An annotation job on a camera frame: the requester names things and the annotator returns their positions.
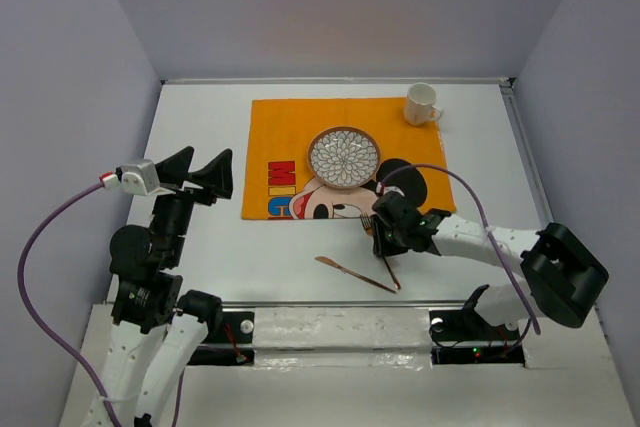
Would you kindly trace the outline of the copper fork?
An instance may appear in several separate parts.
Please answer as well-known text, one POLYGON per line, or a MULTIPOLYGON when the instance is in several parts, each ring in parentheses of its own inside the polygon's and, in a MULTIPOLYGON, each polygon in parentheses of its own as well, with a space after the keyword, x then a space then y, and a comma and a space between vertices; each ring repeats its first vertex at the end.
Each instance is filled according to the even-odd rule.
MULTIPOLYGON (((368 236, 373 237, 374 236, 374 230, 373 230, 373 221, 371 220, 371 218, 368 215, 362 214, 360 216, 360 221, 361 221, 361 225, 362 225, 365 233, 368 236)), ((384 265, 386 267, 387 272, 389 273, 389 275, 391 277, 391 280, 392 280, 392 282, 394 284, 394 287, 397 290, 401 290, 402 286, 401 286, 396 274, 392 270, 388 260, 385 257, 383 257, 382 260, 384 262, 384 265)))

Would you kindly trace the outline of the copper knife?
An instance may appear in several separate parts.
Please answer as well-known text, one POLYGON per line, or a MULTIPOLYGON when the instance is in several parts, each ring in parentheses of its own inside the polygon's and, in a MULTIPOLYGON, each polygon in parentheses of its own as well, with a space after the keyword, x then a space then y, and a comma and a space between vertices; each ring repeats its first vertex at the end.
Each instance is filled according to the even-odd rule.
POLYGON ((326 266, 329 266, 329 267, 331 267, 331 268, 333 268, 335 270, 338 270, 338 271, 340 271, 341 273, 343 273, 345 275, 351 276, 351 277, 353 277, 355 279, 358 279, 358 280, 360 280, 362 282, 365 282, 365 283, 367 283, 367 284, 369 284, 371 286, 374 286, 374 287, 376 287, 378 289, 381 289, 381 290, 384 290, 386 292, 390 292, 390 293, 395 294, 401 289, 401 284, 399 283, 399 281, 398 281, 397 277, 395 276, 395 274, 390 270, 390 268, 387 268, 387 270, 388 270, 388 273, 390 274, 390 277, 391 277, 391 280, 392 280, 392 284, 393 284, 392 287, 389 287, 389 286, 387 286, 387 285, 385 285, 385 284, 383 284, 381 282, 378 282, 378 281, 376 281, 376 280, 374 280, 374 279, 372 279, 370 277, 364 276, 364 275, 362 275, 362 274, 360 274, 358 272, 355 272, 355 271, 353 271, 351 269, 348 269, 348 268, 338 264, 337 262, 335 262, 334 260, 332 260, 332 259, 330 259, 328 257, 317 256, 317 257, 314 258, 314 260, 319 262, 319 263, 322 263, 322 264, 324 264, 326 266))

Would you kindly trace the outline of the orange cartoon mouse cloth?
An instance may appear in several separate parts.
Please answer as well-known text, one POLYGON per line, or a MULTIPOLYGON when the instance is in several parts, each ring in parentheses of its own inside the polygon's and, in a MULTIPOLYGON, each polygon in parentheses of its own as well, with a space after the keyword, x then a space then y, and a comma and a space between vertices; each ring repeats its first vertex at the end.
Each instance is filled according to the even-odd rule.
POLYGON ((421 212, 456 209, 436 124, 409 125, 396 98, 269 99, 252 105, 242 217, 245 220, 357 218, 372 214, 378 183, 399 187, 421 212), (307 163, 311 141, 326 129, 350 126, 378 144, 375 177, 351 190, 315 179, 307 163))

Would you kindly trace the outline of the floral patterned ceramic plate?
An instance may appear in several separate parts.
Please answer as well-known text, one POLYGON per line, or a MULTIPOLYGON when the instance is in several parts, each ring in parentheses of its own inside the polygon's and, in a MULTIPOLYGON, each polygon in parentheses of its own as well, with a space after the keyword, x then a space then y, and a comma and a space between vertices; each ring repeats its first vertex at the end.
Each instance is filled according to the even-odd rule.
POLYGON ((352 189, 375 177, 381 164, 381 153, 367 132, 338 126, 320 132, 311 141, 307 163, 315 178, 325 186, 352 189))

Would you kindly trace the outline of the white cup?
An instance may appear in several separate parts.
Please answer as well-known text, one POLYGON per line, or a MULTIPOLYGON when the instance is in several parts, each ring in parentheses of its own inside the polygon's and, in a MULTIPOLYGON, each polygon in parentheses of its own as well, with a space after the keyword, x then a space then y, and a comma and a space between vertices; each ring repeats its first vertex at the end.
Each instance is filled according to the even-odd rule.
POLYGON ((421 126, 426 123, 438 122, 443 111, 436 106, 437 93, 435 89, 424 82, 413 84, 408 88, 403 115, 411 126, 421 126))

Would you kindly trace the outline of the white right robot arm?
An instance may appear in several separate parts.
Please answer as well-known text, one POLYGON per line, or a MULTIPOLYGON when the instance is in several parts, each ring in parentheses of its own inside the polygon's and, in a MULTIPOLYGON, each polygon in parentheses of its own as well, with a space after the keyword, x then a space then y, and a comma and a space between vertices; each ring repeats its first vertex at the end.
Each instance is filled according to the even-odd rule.
POLYGON ((609 280, 609 273, 564 225, 542 230, 488 227, 449 211, 420 213, 390 192, 373 205, 374 245, 383 255, 408 251, 469 259, 501 268, 503 286, 481 285, 465 301, 462 331, 482 339, 496 327, 547 318, 581 327, 609 280))

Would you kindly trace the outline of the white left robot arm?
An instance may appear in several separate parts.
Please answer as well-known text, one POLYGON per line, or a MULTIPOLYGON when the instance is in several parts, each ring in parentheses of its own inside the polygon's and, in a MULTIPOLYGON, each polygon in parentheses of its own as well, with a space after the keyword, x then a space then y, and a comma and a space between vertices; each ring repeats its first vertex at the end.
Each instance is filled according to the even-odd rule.
POLYGON ((151 197, 146 226, 125 225, 112 236, 110 273, 118 288, 112 326, 86 426, 155 426, 192 354, 221 330, 222 301, 206 292, 180 292, 179 265, 193 209, 233 193, 232 158, 223 150, 193 171, 191 146, 155 163, 123 164, 101 180, 108 189, 151 197))

